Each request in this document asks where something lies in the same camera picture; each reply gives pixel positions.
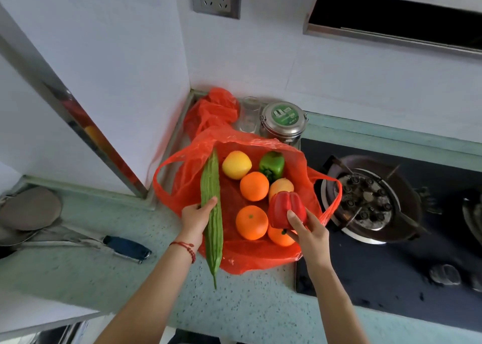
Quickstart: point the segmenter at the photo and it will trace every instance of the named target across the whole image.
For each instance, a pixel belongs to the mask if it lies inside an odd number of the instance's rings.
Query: canister label
[[[281,104],[274,107],[271,115],[273,120],[282,126],[291,126],[298,122],[299,119],[298,112],[287,104]]]

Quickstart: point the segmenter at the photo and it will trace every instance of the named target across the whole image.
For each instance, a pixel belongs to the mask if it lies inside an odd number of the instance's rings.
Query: kitchen countertop
[[[179,230],[162,205],[155,211],[88,195],[61,192],[62,218],[136,240],[153,250],[141,265],[84,248],[28,248],[0,260],[0,286],[35,296],[116,312],[135,292]],[[169,319],[180,329],[245,343],[326,342],[315,298],[294,292],[294,264],[231,276],[218,273],[218,290],[206,261],[193,265]],[[372,343],[464,344],[482,333],[365,308],[357,313]]]

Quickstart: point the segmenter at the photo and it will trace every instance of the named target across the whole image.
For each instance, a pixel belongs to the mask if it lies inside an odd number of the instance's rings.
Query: red string bracelet
[[[178,245],[182,246],[183,248],[186,248],[189,251],[189,254],[191,254],[191,257],[192,257],[192,263],[191,264],[194,264],[194,262],[196,261],[196,253],[191,249],[191,248],[194,248],[194,244],[187,244],[183,241],[173,241],[172,243],[169,244],[169,246],[171,246],[172,244],[178,244]]]

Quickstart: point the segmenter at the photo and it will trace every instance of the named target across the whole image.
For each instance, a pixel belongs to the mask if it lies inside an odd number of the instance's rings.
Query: green bell pepper
[[[277,151],[267,152],[259,162],[259,171],[264,174],[269,184],[283,177],[284,157]]]

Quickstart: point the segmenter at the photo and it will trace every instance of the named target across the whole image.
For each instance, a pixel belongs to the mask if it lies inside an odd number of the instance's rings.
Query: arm
[[[343,289],[330,261],[328,230],[307,210],[308,229],[298,217],[288,211],[288,221],[296,233],[287,234],[301,247],[308,274],[315,286],[322,315],[326,341],[329,344],[369,344],[356,316],[353,305]]]
[[[199,205],[185,207],[183,227],[175,241],[194,244],[192,250],[196,252],[202,243],[209,212],[216,203],[217,199],[213,197],[202,208]],[[192,257],[186,248],[176,244],[169,246],[152,273],[94,344],[158,344],[191,262]]]

